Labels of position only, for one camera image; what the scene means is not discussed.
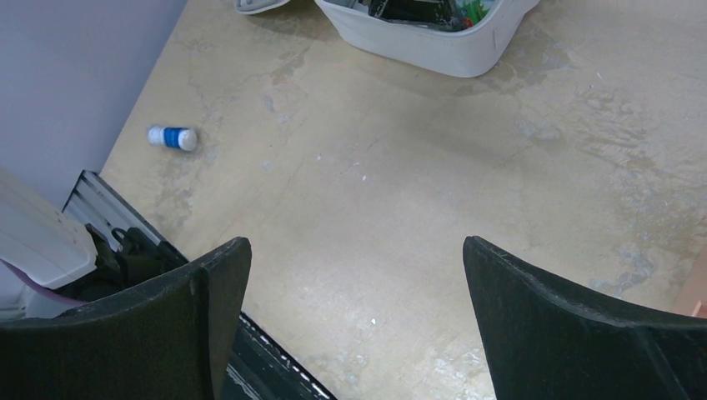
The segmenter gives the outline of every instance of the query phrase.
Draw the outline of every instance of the plastic bottle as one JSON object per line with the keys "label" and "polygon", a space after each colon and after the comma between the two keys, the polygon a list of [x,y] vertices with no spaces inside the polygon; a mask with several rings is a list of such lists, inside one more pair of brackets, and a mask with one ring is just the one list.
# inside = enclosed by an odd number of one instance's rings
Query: plastic bottle
{"label": "plastic bottle", "polygon": [[178,148],[191,152],[197,148],[197,133],[190,127],[160,127],[152,125],[148,128],[148,142],[153,146]]}

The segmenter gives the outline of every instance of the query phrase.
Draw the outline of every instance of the white bottle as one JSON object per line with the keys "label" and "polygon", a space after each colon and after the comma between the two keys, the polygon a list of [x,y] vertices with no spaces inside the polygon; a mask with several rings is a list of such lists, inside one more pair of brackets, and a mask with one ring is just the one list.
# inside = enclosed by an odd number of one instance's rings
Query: white bottle
{"label": "white bottle", "polygon": [[197,133],[189,127],[160,127],[152,125],[148,128],[148,141],[153,146],[179,148],[191,152],[197,148]]}

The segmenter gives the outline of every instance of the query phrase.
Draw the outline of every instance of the white bin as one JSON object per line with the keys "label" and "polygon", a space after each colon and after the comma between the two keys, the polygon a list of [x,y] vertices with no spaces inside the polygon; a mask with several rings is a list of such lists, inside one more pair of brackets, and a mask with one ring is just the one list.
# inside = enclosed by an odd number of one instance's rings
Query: white bin
{"label": "white bin", "polygon": [[523,15],[539,0],[497,0],[484,20],[460,32],[385,22],[369,17],[363,9],[316,2],[352,46],[438,73],[472,78],[499,61]]}

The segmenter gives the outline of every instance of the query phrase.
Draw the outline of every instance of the white wall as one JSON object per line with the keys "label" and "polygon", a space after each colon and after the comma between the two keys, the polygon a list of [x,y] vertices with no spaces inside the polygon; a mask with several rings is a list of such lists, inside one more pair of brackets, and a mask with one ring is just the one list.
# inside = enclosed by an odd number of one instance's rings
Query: white wall
{"label": "white wall", "polygon": [[103,167],[185,3],[0,2],[0,166],[61,208]]}

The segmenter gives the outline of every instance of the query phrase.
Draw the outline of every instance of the floor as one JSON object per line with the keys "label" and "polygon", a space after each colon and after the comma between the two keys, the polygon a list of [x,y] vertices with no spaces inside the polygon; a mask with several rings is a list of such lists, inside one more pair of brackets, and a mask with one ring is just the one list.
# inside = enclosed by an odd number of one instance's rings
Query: floor
{"label": "floor", "polygon": [[339,398],[488,400],[464,238],[669,309],[707,235],[704,60],[704,0],[541,0],[475,79],[311,0],[189,0],[102,175],[191,258],[250,238],[244,310]]}

